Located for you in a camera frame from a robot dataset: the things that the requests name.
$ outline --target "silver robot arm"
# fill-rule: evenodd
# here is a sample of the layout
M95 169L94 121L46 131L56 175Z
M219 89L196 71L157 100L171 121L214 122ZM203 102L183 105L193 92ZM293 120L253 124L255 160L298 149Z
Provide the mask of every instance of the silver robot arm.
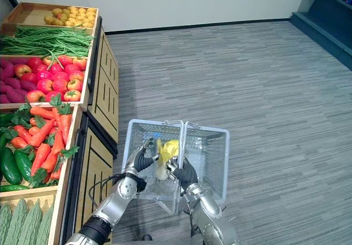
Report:
M137 174L158 159L158 155L144 158L144 153L152 141L152 138L148 139L130 155L125 173L120 175L112 193L93 212L81 230L71 236L66 245L102 245L106 242L129 202L145 188L146 183L137 177Z
M166 168L169 177L179 179L185 190L180 207L187 209L190 215L191 244L238 245L234 227L222 217L222 210L211 192L198 184L197 173L188 160L184 160L183 169L176 168L172 160L166 163Z

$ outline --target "white plastic basket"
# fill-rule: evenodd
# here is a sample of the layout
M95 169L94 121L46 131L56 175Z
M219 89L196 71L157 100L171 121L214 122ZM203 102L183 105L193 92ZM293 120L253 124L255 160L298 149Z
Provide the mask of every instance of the white plastic basket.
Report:
M160 138L162 143L179 140L178 165L182 168L183 157L187 157L194 166L199 183L209 188L215 200L221 204L226 198L229 131L212 127L202 127L183 121L130 120L127 129L122 167L124 168L130 153L148 138ZM145 157L156 154L156 143L148 149ZM155 177L153 164L139 173L147 186L140 198L155 200L165 211L174 214L180 201L180 184L178 180L159 180Z

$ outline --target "gray carpet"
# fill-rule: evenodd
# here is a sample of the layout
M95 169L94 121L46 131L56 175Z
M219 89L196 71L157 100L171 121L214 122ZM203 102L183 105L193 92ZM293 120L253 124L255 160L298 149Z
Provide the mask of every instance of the gray carpet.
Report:
M289 22L108 37L128 121L228 129L227 208L242 244L352 244L352 72ZM186 215L133 201L114 241L189 240Z

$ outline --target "red apple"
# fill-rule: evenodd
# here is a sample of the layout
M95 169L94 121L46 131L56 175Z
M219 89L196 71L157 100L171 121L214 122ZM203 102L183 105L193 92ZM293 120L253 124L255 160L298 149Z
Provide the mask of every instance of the red apple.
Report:
M81 100L81 92L78 90L70 90L64 95L65 101L79 101Z
M22 65L22 64L15 65L14 69L15 69L15 75L18 78L22 77L26 73L31 73L32 72L32 69L29 66Z
M77 65L73 65L73 64L69 64L65 66L65 72L67 74L71 74L73 71L80 71L80 69Z
M49 93L47 93L45 96L45 100L47 102L50 102L51 98L57 96L58 94L61 95L61 101L64 101L64 94L58 91L50 91Z
M27 61L27 65L33 70L35 66L41 65L42 60L39 57L31 57Z
M46 65L46 66L50 66L51 60L52 60L51 57L44 57L43 58L43 64Z
M37 79L50 79L53 80L53 74L51 74L49 71L42 71L37 73Z
M49 93L50 91L53 91L53 81L49 79L41 79L37 83L37 88L44 92L44 94Z
M82 81L78 80L78 79L74 79L71 80L70 82L68 82L67 84L67 89L68 90L78 90L78 91L82 91L83 88L83 83Z
M56 79L53 83L53 89L65 93L67 91L67 81L65 79Z
M84 72L82 71L73 71L70 74L70 80L78 79L83 82L84 80Z
M40 90L29 91L26 95L28 102L44 102L45 94Z
M51 73L55 74L57 72L62 72L64 71L62 67L59 64L52 65L50 68Z
M70 80L69 75L66 72L57 72L57 73L55 73L54 76L53 76L53 79L54 80L65 79L66 81Z
M81 71L86 70L87 59L86 58L74 58L72 64L77 65Z
M67 55L60 55L58 57L60 63L65 67L69 64L72 64L72 58L71 57L68 57Z
M32 69L33 69L33 73L37 74L38 72L47 71L48 66L39 64L39 65L35 65Z
M20 78L20 80L21 81L30 81L34 84L37 84L37 82L38 82L37 76L34 73L26 73Z

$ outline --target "produce display stand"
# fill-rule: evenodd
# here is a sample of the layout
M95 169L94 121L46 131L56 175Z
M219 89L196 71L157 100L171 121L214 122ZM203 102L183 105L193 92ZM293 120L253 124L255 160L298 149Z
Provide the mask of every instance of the produce display stand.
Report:
M13 35L17 25L66 27L46 25L43 20L45 15L51 14L52 9L66 7L66 5L20 3L3 20L0 34ZM7 203L12 209L20 198L27 201L29 208L39 199L44 213L54 202L48 245L62 244L65 241L63 237L70 234L70 231L66 232L66 227L62 227L63 218L71 217L72 213L75 213L77 224L71 231L76 231L81 222L90 215L93 206L87 197L88 189L95 181L100 180L100 177L104 179L112 174L112 159L117 157L118 65L102 30L102 19L98 15L98 9L96 10L94 27L86 29L94 39L87 57L81 100L69 103L73 109L73 117L66 149L79 142L79 152L64 162L57 186L0 193L0 205ZM33 56L35 55L2 55L0 59ZM21 105L22 103L0 104L0 112L14 112ZM31 106L36 105L52 108L47 102L31 103ZM75 196L75 202L68 200L69 196Z

